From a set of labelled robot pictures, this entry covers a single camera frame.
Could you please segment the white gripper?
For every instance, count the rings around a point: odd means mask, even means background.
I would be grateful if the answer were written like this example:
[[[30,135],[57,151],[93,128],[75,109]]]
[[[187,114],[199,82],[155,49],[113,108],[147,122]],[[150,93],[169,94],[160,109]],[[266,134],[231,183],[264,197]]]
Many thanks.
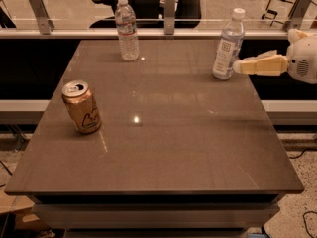
[[[317,35],[290,29],[288,40],[290,45],[286,56],[278,55],[277,50],[270,50],[236,60],[233,64],[234,72],[259,76],[281,76],[288,72],[293,79],[317,84]]]

